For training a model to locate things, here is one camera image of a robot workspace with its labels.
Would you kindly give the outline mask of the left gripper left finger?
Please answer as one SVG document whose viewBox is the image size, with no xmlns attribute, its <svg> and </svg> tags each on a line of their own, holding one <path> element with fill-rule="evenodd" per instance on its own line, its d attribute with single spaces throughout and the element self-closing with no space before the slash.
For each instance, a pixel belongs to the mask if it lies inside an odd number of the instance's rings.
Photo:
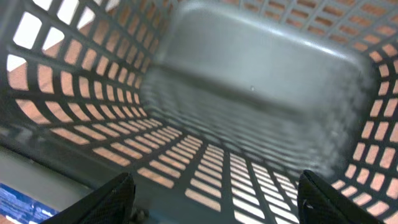
<svg viewBox="0 0 398 224">
<path fill-rule="evenodd" d="M 132 214 L 136 185 L 124 172 L 42 224 L 126 224 Z"/>
</svg>

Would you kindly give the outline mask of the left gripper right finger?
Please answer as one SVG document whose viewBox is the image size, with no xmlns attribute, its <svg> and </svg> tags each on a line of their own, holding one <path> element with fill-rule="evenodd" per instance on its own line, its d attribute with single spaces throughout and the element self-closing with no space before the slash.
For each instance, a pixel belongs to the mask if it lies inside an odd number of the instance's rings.
<svg viewBox="0 0 398 224">
<path fill-rule="evenodd" d="M 383 224 L 310 170 L 300 176 L 297 206 L 300 224 Z"/>
</svg>

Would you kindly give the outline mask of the blue rectangular carton box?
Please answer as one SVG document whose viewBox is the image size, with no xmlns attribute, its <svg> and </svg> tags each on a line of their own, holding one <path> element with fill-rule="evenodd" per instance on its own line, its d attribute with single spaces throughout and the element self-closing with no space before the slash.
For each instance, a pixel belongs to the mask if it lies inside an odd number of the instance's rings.
<svg viewBox="0 0 398 224">
<path fill-rule="evenodd" d="M 38 224 L 59 211 L 1 184 L 1 215 L 13 223 Z"/>
</svg>

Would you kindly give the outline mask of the grey plastic basket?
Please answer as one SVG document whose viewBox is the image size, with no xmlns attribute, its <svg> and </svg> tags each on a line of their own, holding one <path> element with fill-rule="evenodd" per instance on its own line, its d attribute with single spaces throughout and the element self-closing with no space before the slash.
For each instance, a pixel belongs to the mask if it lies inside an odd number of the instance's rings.
<svg viewBox="0 0 398 224">
<path fill-rule="evenodd" d="M 298 223 L 310 170 L 397 222 L 396 1 L 2 1 L 1 180 L 148 223 Z"/>
</svg>

